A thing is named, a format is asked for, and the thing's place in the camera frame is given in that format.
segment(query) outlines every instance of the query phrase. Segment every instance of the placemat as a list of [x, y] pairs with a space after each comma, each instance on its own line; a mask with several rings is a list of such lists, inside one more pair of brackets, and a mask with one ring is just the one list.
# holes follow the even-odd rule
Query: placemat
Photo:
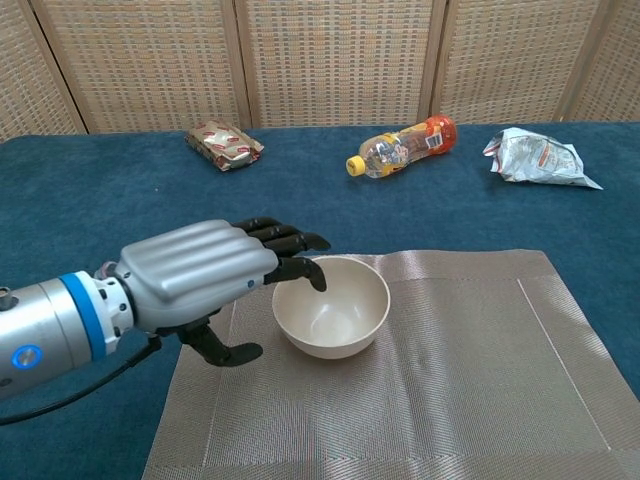
[[640, 404], [543, 253], [354, 257], [391, 291], [376, 341], [309, 357], [243, 297], [212, 326], [263, 357], [183, 348], [144, 479], [640, 478]]

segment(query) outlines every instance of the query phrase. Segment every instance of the yellow bottle cap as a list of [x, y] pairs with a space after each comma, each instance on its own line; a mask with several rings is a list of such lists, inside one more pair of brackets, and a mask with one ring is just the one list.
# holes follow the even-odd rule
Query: yellow bottle cap
[[352, 177], [364, 174], [366, 169], [364, 159], [360, 155], [355, 155], [347, 160], [347, 172], [349, 172], [349, 175]]

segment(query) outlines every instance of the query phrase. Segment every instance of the black cable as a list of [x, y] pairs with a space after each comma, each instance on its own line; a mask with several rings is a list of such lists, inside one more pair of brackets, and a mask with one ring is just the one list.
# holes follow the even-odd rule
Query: black cable
[[157, 337], [157, 336], [149, 337], [146, 347], [144, 347], [138, 353], [136, 353], [127, 361], [125, 361], [122, 366], [118, 367], [116, 370], [111, 372], [106, 377], [103, 377], [101, 380], [94, 383], [93, 385], [90, 385], [84, 390], [74, 393], [73, 395], [65, 398], [64, 400], [60, 400], [58, 402], [47, 405], [46, 407], [42, 407], [37, 410], [32, 410], [30, 412], [20, 413], [18, 415], [12, 415], [10, 417], [0, 418], [0, 426], [11, 425], [13, 423], [22, 422], [24, 420], [30, 420], [32, 418], [39, 417], [40, 415], [44, 415], [45, 413], [53, 412], [54, 410], [58, 410], [59, 408], [66, 407], [67, 405], [75, 402], [76, 400], [80, 400], [81, 398], [86, 397], [90, 393], [96, 391], [98, 388], [109, 383], [111, 380], [113, 380], [117, 376], [122, 375], [128, 369], [135, 367], [138, 363], [140, 363], [142, 360], [147, 358], [153, 352], [160, 350], [161, 347], [162, 347], [162, 342], [160, 340], [160, 337]]

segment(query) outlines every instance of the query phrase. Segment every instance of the blue table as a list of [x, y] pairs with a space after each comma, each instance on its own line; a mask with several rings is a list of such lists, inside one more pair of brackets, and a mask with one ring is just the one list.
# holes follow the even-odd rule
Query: blue table
[[[13, 139], [0, 145], [0, 283], [93, 272], [124, 245], [209, 218], [273, 216], [337, 253], [542, 250], [640, 396], [640, 123], [522, 127], [573, 143], [605, 190], [504, 182], [481, 153], [496, 125], [463, 125], [453, 152], [382, 180], [351, 178], [344, 161], [385, 127], [249, 131], [264, 155], [228, 173], [183, 133]], [[144, 342], [127, 335], [115, 355], [0, 403], [0, 415], [75, 392]], [[168, 339], [76, 404], [0, 428], [0, 478], [139, 478], [179, 348]]]

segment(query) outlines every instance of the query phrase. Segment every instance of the bowl rim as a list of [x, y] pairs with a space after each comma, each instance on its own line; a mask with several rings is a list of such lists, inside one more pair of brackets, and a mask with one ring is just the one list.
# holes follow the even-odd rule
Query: bowl rim
[[280, 327], [280, 329], [287, 334], [287, 336], [291, 337], [292, 339], [304, 344], [304, 345], [309, 345], [311, 347], [317, 347], [317, 348], [327, 348], [327, 349], [335, 349], [335, 348], [345, 348], [345, 347], [350, 347], [352, 345], [355, 345], [358, 342], [361, 342], [362, 340], [365, 340], [366, 338], [374, 335], [378, 329], [382, 326], [382, 324], [386, 321], [387, 316], [389, 315], [389, 310], [391, 309], [391, 292], [389, 290], [389, 285], [387, 284], [387, 281], [384, 279], [384, 277], [382, 275], [380, 275], [380, 273], [373, 268], [371, 265], [363, 262], [362, 260], [359, 260], [357, 258], [352, 257], [349, 254], [346, 255], [317, 255], [317, 256], [313, 256], [313, 257], [309, 257], [311, 260], [313, 260], [314, 262], [323, 262], [324, 260], [330, 260], [330, 259], [339, 259], [339, 260], [348, 260], [351, 262], [355, 262], [355, 263], [359, 263], [360, 265], [368, 268], [369, 270], [371, 270], [382, 282], [382, 285], [384, 285], [384, 290], [387, 293], [387, 306], [385, 308], [384, 314], [382, 315], [382, 318], [380, 319], [380, 321], [376, 324], [376, 326], [370, 330], [367, 334], [358, 337], [357, 339], [353, 340], [352, 342], [349, 343], [343, 343], [340, 345], [319, 345], [317, 343], [312, 343], [309, 342], [307, 340], [303, 340], [299, 337], [297, 337], [296, 335], [292, 334], [287, 328], [284, 327], [284, 325], [282, 324], [282, 322], [280, 321], [280, 319], [278, 318], [278, 314], [276, 313], [276, 310], [274, 308], [274, 303], [275, 303], [275, 298], [276, 298], [276, 294], [278, 292], [278, 289], [282, 286], [284, 288], [283, 284], [286, 284], [287, 282], [283, 282], [283, 283], [278, 283], [276, 285], [276, 287], [273, 290], [273, 295], [271, 297], [271, 310], [273, 312], [273, 316], [276, 319], [276, 323], [278, 324], [278, 326]]

